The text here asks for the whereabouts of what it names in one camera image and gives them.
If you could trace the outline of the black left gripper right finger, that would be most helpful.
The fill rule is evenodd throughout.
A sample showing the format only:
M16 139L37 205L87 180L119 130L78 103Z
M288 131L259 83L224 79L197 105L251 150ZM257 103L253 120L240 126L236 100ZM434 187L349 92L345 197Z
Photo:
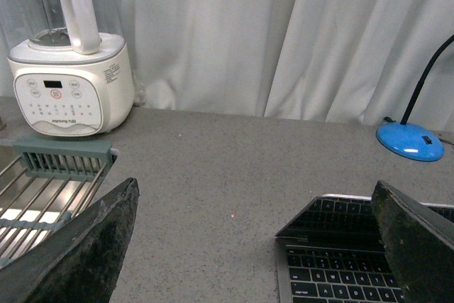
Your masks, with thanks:
M453 222L382 180L372 210L404 301L452 302Z

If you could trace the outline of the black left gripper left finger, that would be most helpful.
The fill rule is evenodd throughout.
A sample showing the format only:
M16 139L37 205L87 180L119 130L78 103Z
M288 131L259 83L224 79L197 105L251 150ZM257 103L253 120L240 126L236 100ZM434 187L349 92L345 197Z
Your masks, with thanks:
M134 229L139 188L128 178L1 269L2 302L109 302Z

